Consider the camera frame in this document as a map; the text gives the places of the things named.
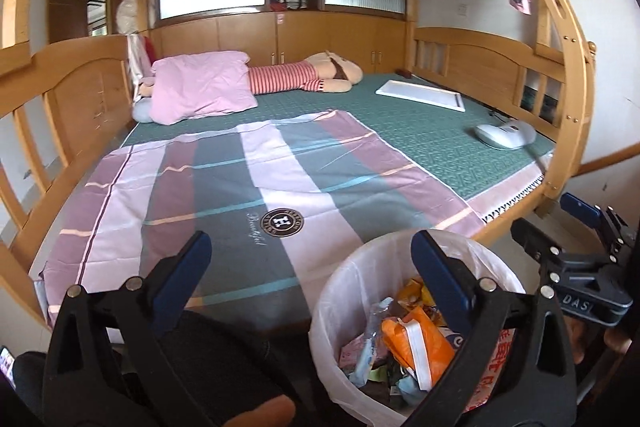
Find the person's left hand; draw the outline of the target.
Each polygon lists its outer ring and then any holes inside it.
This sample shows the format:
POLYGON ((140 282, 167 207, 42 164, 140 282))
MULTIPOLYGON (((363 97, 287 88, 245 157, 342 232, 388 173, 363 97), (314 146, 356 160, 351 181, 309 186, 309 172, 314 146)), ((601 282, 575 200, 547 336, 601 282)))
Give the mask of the person's left hand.
POLYGON ((242 413, 224 423, 224 427, 286 427, 295 417, 294 402, 286 395, 279 395, 256 409, 242 413))

